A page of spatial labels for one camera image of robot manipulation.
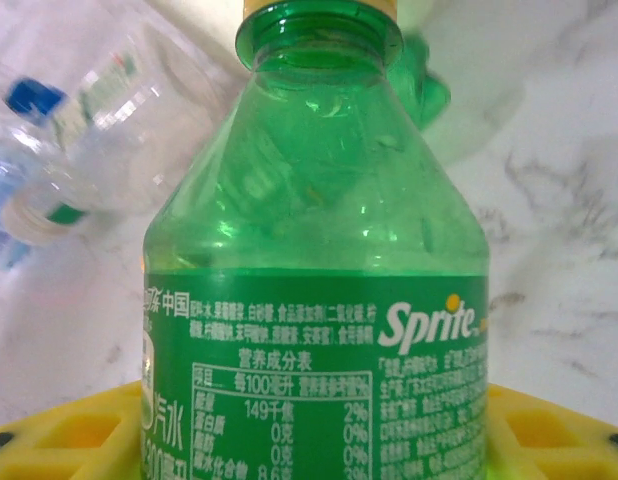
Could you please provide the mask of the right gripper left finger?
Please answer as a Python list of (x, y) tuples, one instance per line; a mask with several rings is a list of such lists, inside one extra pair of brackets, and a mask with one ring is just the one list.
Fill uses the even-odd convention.
[(0, 479), (138, 479), (138, 381), (0, 426)]

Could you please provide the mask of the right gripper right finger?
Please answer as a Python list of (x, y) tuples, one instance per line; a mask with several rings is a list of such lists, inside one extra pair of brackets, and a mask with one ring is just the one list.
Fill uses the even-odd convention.
[(618, 427), (492, 384), (490, 479), (618, 479)]

